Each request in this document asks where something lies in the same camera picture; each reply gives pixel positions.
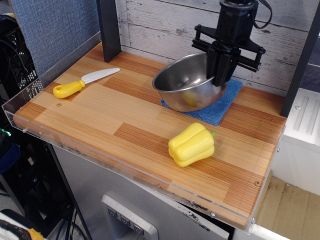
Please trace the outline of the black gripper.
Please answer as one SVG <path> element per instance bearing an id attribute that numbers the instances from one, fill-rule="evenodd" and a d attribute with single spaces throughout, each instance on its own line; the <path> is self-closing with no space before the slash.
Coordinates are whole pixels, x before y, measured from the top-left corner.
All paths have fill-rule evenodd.
<path id="1" fill-rule="evenodd" d="M 195 26 L 192 46 L 206 53 L 206 78 L 216 87 L 228 82 L 236 66 L 256 72 L 266 50 L 250 37 L 256 25 L 257 3 L 221 3 L 217 26 Z"/>

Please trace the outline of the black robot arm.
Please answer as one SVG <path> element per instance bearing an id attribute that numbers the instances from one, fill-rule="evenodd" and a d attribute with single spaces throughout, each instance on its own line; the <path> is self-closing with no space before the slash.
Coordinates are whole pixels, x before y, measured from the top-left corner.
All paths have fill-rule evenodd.
<path id="1" fill-rule="evenodd" d="M 253 42 L 258 0 L 221 0 L 216 28 L 195 26 L 192 46 L 206 53 L 206 78 L 216 87 L 232 77 L 237 66 L 258 71 L 266 50 Z"/>

